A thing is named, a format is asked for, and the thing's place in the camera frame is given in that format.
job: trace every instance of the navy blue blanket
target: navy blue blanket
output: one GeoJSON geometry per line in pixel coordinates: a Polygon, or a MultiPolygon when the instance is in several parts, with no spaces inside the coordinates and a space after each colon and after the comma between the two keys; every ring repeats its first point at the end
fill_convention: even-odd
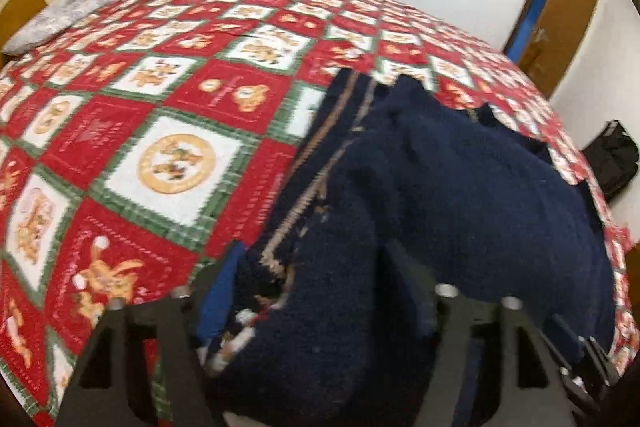
{"type": "MultiPolygon", "coordinates": [[[[489,108],[470,115],[407,76],[387,89],[340,72],[238,262],[231,315],[292,290],[210,397],[273,426],[410,425],[434,347],[401,320],[380,263],[390,239],[471,298],[518,296],[540,327],[558,314],[610,345],[612,270],[588,191],[489,108]]],[[[227,338],[241,329],[231,320],[227,338]]]]}

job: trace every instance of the red and white quilt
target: red and white quilt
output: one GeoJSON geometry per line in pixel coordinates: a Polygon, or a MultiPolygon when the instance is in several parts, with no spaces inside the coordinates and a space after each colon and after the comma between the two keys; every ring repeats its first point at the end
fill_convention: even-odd
{"type": "Polygon", "coordinates": [[[626,367],[625,235],[500,52],[393,0],[123,0],[0,75],[0,373],[37,424],[52,424],[109,298],[161,298],[229,240],[254,241],[341,67],[383,84],[410,74],[452,108],[488,102],[548,142],[567,183],[589,181],[626,367]]]}

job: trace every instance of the green trim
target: green trim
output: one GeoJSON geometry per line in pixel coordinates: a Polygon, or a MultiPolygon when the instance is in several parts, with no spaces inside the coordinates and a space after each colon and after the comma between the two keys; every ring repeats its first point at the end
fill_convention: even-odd
{"type": "Polygon", "coordinates": [[[326,94],[326,89],[323,87],[309,84],[302,80],[294,81],[287,93],[287,96],[285,96],[282,103],[280,103],[280,107],[273,116],[273,120],[271,120],[266,133],[269,138],[289,145],[298,145],[302,141],[301,137],[289,134],[287,132],[287,127],[291,122],[293,112],[298,107],[298,102],[300,101],[305,89],[313,89],[321,92],[323,95],[322,98],[324,98],[324,95],[326,94]]]}
{"type": "Polygon", "coordinates": [[[167,97],[169,97],[176,89],[178,89],[178,87],[180,87],[182,84],[184,84],[187,80],[189,80],[191,78],[191,75],[200,67],[202,67],[204,64],[206,63],[206,60],[203,58],[197,58],[197,57],[178,57],[177,55],[166,55],[166,54],[156,54],[156,53],[151,53],[148,55],[145,55],[144,57],[140,58],[139,61],[137,61],[134,65],[132,65],[130,68],[127,69],[126,72],[122,73],[120,76],[118,76],[117,78],[115,78],[114,80],[112,80],[107,86],[103,87],[102,90],[100,90],[100,92],[102,94],[108,94],[111,96],[115,96],[117,98],[124,98],[126,100],[140,100],[142,102],[151,102],[151,103],[156,103],[156,102],[162,102],[163,100],[167,99],[167,97]],[[119,81],[121,81],[121,79],[123,79],[124,76],[126,76],[127,74],[129,74],[132,70],[134,70],[135,68],[139,67],[140,64],[144,61],[147,60],[148,58],[153,58],[153,57],[157,57],[157,58],[188,58],[189,60],[193,60],[193,64],[186,70],[184,71],[183,74],[181,74],[177,80],[174,80],[171,84],[167,85],[166,88],[164,89],[164,91],[160,94],[146,94],[146,93],[141,93],[141,92],[134,92],[134,91],[127,91],[127,90],[122,90],[122,89],[115,89],[113,86],[114,84],[117,84],[119,81]]]}
{"type": "Polygon", "coordinates": [[[108,167],[89,188],[89,195],[110,210],[120,214],[128,221],[150,230],[156,235],[165,237],[188,250],[201,252],[209,239],[210,232],[231,194],[242,179],[244,170],[258,146],[258,137],[250,132],[210,121],[207,118],[185,113],[172,108],[157,108],[115,153],[108,167]],[[209,199],[200,209],[196,223],[191,226],[180,225],[167,217],[161,216],[138,203],[134,203],[123,195],[117,194],[106,187],[107,181],[120,163],[129,155],[143,136],[161,118],[173,118],[215,132],[222,136],[239,140],[240,149],[231,160],[218,186],[210,194],[209,199]]]}
{"type": "Polygon", "coordinates": [[[22,385],[22,382],[13,374],[11,368],[9,368],[9,364],[7,364],[2,357],[0,357],[0,369],[2,370],[2,375],[9,380],[9,383],[11,383],[15,390],[20,393],[20,396],[25,401],[22,408],[30,417],[33,418],[41,410],[36,399],[31,396],[31,393],[27,391],[27,389],[22,385]]]}
{"type": "Polygon", "coordinates": [[[56,393],[56,380],[53,374],[53,345],[55,344],[60,348],[60,351],[65,355],[66,361],[69,363],[71,368],[76,367],[77,357],[65,346],[65,343],[62,342],[58,334],[55,332],[53,328],[47,326],[47,330],[45,333],[45,344],[46,344],[46,352],[45,352],[45,360],[46,360],[46,371],[47,378],[49,378],[49,400],[47,402],[46,410],[52,416],[52,418],[56,418],[58,416],[58,411],[60,410],[60,404],[58,404],[58,394],[56,393]]]}
{"type": "Polygon", "coordinates": [[[158,413],[158,418],[162,420],[172,421],[174,419],[171,410],[171,402],[166,394],[166,386],[164,384],[164,372],[162,371],[162,360],[160,355],[156,361],[156,370],[153,380],[151,381],[151,397],[158,413]]]}
{"type": "MultiPolygon", "coordinates": [[[[54,96],[51,100],[49,100],[49,102],[47,102],[47,105],[49,105],[49,103],[51,103],[57,97],[67,96],[67,95],[79,96],[80,98],[82,98],[82,101],[78,104],[78,107],[76,107],[72,112],[70,112],[66,116],[65,120],[63,120],[62,123],[60,123],[57,129],[53,131],[53,133],[51,134],[51,136],[49,136],[49,139],[47,139],[46,143],[42,148],[36,147],[34,144],[27,142],[27,140],[23,139],[22,137],[18,138],[18,140],[16,141],[15,144],[18,147],[20,147],[23,151],[25,151],[32,158],[38,159],[40,155],[42,155],[47,150],[47,147],[49,146],[51,141],[62,131],[63,127],[66,126],[69,120],[71,120],[71,118],[80,110],[81,107],[85,106],[91,100],[93,93],[86,92],[86,91],[65,91],[64,93],[57,94],[56,96],[54,96]]],[[[37,113],[37,115],[33,117],[31,122],[27,126],[27,129],[36,120],[36,118],[42,113],[42,109],[37,113]]]]}
{"type": "MultiPolygon", "coordinates": [[[[6,155],[9,156],[13,143],[4,134],[0,134],[0,142],[2,142],[2,144],[6,147],[6,155]]],[[[0,162],[0,167],[2,167],[2,165],[4,164],[4,160],[6,160],[6,157],[0,162]]]]}
{"type": "Polygon", "coordinates": [[[290,31],[290,30],[286,30],[284,28],[280,28],[279,26],[276,26],[276,25],[273,25],[273,24],[263,24],[261,26],[258,26],[253,32],[249,33],[248,35],[243,35],[239,39],[236,39],[236,40],[232,41],[231,44],[229,44],[226,47],[226,49],[224,49],[223,51],[217,53],[215,55],[215,58],[218,58],[219,60],[224,60],[225,62],[234,62],[236,64],[248,64],[252,68],[256,68],[258,70],[266,71],[267,73],[283,74],[283,75],[293,76],[300,69],[300,66],[302,65],[302,61],[303,61],[305,55],[316,44],[316,42],[317,42],[317,39],[313,39],[311,37],[305,37],[304,35],[299,35],[297,33],[294,33],[292,31],[290,31]],[[227,55],[229,53],[231,53],[231,51],[233,51],[234,49],[239,47],[246,40],[248,40],[248,39],[260,39],[261,36],[260,35],[256,35],[256,32],[260,28],[263,28],[264,26],[273,26],[274,28],[277,28],[277,29],[279,29],[281,31],[287,32],[287,33],[289,33],[289,34],[291,34],[291,35],[293,35],[295,37],[298,37],[300,39],[305,39],[305,40],[308,41],[308,43],[303,48],[300,48],[298,51],[296,51],[295,58],[294,58],[293,62],[291,63],[290,67],[287,70],[281,70],[281,69],[277,69],[277,68],[270,68],[270,67],[265,66],[263,64],[259,64],[258,62],[255,62],[254,60],[247,60],[245,58],[227,57],[227,55]]]}
{"type": "Polygon", "coordinates": [[[47,285],[49,283],[49,278],[51,277],[51,272],[53,271],[53,267],[56,264],[58,259],[58,254],[60,252],[60,244],[62,243],[63,237],[65,237],[66,229],[73,216],[76,213],[76,208],[78,207],[81,199],[82,199],[82,190],[79,188],[75,188],[73,185],[70,185],[62,178],[59,178],[53,172],[49,171],[44,165],[37,165],[33,171],[31,172],[31,176],[37,174],[40,176],[53,190],[59,192],[63,197],[67,198],[69,201],[69,206],[62,216],[60,223],[53,235],[51,245],[49,250],[43,255],[46,256],[46,261],[44,267],[42,268],[42,275],[40,276],[40,281],[38,282],[38,288],[34,290],[31,287],[31,283],[28,282],[27,278],[22,272],[22,269],[18,265],[18,262],[14,259],[14,256],[8,251],[4,251],[4,258],[11,268],[12,272],[15,275],[15,278],[20,283],[23,291],[27,294],[30,301],[36,304],[37,307],[42,308],[44,306],[44,296],[46,293],[47,285]]]}

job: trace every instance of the christmas pattern blanket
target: christmas pattern blanket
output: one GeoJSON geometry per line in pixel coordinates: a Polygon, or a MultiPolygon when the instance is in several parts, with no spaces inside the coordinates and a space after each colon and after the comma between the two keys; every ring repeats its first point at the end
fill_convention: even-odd
{"type": "Polygon", "coordinates": [[[161,298],[229,240],[256,239],[342,67],[386,85],[408,74],[451,108],[489,103],[548,143],[567,183],[587,179],[626,367],[638,332],[624,229],[500,52],[393,0],[122,0],[0,74],[0,374],[38,425],[52,425],[108,299],[161,298]]]}

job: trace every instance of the metal screw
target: metal screw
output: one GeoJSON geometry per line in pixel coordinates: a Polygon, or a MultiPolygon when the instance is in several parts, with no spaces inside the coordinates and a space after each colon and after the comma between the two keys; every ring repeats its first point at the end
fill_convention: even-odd
{"type": "Polygon", "coordinates": [[[458,288],[453,286],[452,284],[436,284],[436,293],[440,297],[446,297],[448,299],[454,299],[458,295],[460,295],[460,291],[458,288]]]}
{"type": "Polygon", "coordinates": [[[502,305],[508,310],[518,311],[522,309],[522,301],[517,297],[506,296],[502,298],[502,305]]]}
{"type": "Polygon", "coordinates": [[[171,290],[171,296],[174,299],[186,299],[187,297],[191,296],[191,288],[189,288],[189,285],[187,284],[176,286],[171,290]]]}
{"type": "Polygon", "coordinates": [[[123,309],[126,305],[127,301],[123,297],[114,297],[112,299],[109,299],[107,308],[111,311],[117,311],[123,309]]]}

